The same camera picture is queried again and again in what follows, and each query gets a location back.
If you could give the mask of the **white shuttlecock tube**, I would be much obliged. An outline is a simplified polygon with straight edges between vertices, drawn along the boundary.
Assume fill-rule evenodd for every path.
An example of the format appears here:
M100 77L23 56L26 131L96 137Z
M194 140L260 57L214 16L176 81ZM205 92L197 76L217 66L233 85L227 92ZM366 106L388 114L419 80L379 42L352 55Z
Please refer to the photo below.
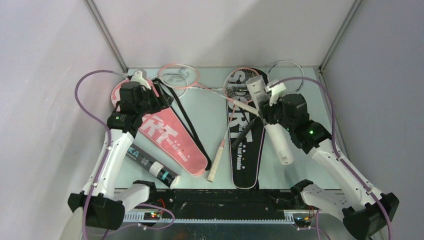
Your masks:
M247 89L250 93L251 99L256 107L260 110L260 103L269 100L264 88L266 87L262 75L254 76L246 81ZM264 117L261 116L262 123L266 132L271 140L273 149L277 155L278 160L282 165L290 165L294 161L293 154L290 150L287 138L284 134L284 128L280 124L270 124Z

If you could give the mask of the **pink racket cover bag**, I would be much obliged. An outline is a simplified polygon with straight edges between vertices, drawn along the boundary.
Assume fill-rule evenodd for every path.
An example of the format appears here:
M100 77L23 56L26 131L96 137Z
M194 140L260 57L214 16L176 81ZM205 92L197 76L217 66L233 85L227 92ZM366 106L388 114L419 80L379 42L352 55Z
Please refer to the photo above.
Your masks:
M138 133L147 137L189 174L199 176L207 170L208 158L171 106L143 116Z

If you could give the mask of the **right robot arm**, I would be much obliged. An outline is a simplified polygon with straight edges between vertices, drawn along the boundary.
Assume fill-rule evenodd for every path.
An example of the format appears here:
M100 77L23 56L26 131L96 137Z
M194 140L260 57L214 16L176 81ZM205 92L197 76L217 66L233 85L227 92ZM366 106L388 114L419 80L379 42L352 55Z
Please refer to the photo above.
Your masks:
M310 118L307 102L301 94L287 94L277 102L258 102L259 114L266 123L283 127L293 144L317 161L338 184L343 195L320 188L304 179L291 190L291 204L297 209L316 207L342 221L356 240L368 240L389 227L399 199L383 193L349 161L331 133Z

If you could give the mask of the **black shuttlecock tube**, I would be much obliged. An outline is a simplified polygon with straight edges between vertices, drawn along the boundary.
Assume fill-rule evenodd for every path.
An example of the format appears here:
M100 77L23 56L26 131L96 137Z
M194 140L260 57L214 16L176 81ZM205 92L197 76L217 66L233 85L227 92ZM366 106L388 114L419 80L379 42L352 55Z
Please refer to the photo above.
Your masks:
M134 143L128 148L126 156L170 189L174 189L181 179L178 173Z

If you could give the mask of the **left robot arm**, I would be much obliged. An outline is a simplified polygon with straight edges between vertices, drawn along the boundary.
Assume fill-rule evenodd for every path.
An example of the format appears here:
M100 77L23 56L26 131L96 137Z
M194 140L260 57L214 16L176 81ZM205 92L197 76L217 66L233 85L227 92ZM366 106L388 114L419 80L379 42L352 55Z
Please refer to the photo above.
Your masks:
M81 192L68 198L72 212L82 209L83 228L117 230L125 214L139 204L145 208L156 206L158 194L151 190L154 183L136 180L116 193L116 181L143 117L169 108L173 100L159 83L128 81L120 86L119 100L104 123L105 139L95 168Z

